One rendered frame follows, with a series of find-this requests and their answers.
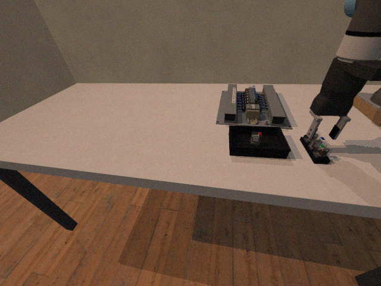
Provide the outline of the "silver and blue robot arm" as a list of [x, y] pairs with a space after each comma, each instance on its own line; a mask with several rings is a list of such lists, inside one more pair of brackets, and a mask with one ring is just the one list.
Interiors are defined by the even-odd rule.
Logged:
[[[381, 37], [381, 0], [346, 0], [344, 12], [352, 17], [346, 35]], [[381, 88], [370, 100], [381, 106]]]

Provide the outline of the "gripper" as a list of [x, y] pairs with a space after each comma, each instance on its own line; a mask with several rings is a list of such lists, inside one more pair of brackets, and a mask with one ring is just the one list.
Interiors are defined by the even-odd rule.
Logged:
[[[314, 98], [310, 114], [314, 120], [307, 132], [313, 139], [321, 116], [339, 116], [329, 133], [339, 136], [351, 119], [347, 116], [354, 98], [366, 82], [381, 81], [381, 38], [361, 38], [345, 35], [324, 78], [320, 93]], [[356, 94], [355, 94], [356, 93]]]

